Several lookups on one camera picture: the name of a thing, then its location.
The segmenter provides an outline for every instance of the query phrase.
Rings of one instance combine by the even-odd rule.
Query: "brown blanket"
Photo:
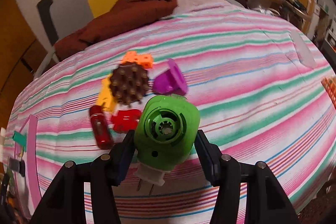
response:
[[[55,44],[63,60],[89,45],[150,24],[172,14],[177,0],[118,0],[112,9]]]

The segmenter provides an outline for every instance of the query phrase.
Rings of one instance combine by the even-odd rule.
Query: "orange object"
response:
[[[135,62],[138,65],[143,66],[145,69],[153,68],[153,57],[150,54],[140,54],[138,55],[136,51],[128,51],[121,63]]]
[[[331,101],[333,102],[334,107],[336,108],[336,77],[323,77],[321,84],[327,91]]]

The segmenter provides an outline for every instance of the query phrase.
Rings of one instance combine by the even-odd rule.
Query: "purple plastic object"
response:
[[[185,95],[188,85],[176,62],[168,59],[169,70],[161,73],[154,79],[153,91],[160,94],[176,93]]]

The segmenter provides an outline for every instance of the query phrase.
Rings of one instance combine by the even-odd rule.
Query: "yellow toy block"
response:
[[[121,63],[135,62],[138,65],[143,66],[145,69],[153,68],[153,57],[150,54],[140,54],[138,55],[136,51],[128,51]]]
[[[110,90],[110,77],[112,74],[109,74],[106,78],[101,81],[101,90],[96,101],[96,105],[102,106],[104,111],[113,112],[116,108],[117,100],[112,96]]]

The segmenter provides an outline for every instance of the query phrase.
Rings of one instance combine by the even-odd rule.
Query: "green mosquito repellent vaporizer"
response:
[[[142,180],[164,184],[164,174],[189,156],[199,124],[198,109],[183,96],[158,95],[147,102],[134,134],[138,190]]]

